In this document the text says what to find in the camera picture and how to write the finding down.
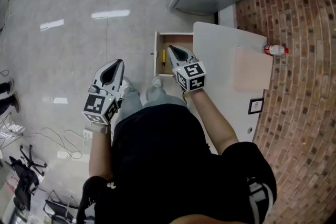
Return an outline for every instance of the brick wall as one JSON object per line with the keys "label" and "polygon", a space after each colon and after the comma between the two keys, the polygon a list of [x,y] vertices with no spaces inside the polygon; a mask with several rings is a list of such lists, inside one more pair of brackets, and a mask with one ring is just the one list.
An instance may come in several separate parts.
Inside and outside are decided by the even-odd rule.
{"label": "brick wall", "polygon": [[336,0],[242,0],[236,13],[290,51],[274,58],[254,140],[278,185],[266,223],[324,223],[336,209]]}

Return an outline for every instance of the white table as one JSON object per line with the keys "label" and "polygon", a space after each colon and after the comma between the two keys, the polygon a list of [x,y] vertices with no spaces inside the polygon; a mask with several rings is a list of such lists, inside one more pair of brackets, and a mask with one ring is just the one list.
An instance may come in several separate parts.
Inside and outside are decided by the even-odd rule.
{"label": "white table", "polygon": [[250,100],[262,98],[263,90],[237,91],[233,88],[235,48],[261,52],[264,45],[266,37],[260,35],[225,26],[194,24],[194,53],[207,71],[205,90],[240,142],[253,140],[259,113],[249,115],[247,112]]}

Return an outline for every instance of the picture frame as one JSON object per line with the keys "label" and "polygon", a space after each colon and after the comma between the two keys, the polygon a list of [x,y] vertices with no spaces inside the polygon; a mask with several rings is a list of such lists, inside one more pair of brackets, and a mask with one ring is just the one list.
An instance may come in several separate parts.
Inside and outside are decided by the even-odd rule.
{"label": "picture frame", "polygon": [[247,114],[260,113],[264,107],[264,98],[251,99]]}

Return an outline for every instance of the open drawer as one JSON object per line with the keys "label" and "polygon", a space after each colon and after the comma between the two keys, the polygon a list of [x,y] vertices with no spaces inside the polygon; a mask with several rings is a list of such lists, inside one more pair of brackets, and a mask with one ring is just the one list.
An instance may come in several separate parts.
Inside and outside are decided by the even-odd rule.
{"label": "open drawer", "polygon": [[[173,67],[168,55],[168,46],[178,45],[191,51],[194,49],[193,33],[159,33],[155,32],[154,47],[154,76],[172,77]],[[163,50],[166,51],[165,65],[163,64]]]}

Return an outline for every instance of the bottle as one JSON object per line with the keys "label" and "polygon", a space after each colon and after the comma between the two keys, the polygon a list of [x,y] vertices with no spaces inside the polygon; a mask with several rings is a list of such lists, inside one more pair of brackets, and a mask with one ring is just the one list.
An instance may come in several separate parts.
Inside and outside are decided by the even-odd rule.
{"label": "bottle", "polygon": [[287,54],[289,49],[280,45],[266,45],[264,47],[264,52],[268,55],[282,55]]}

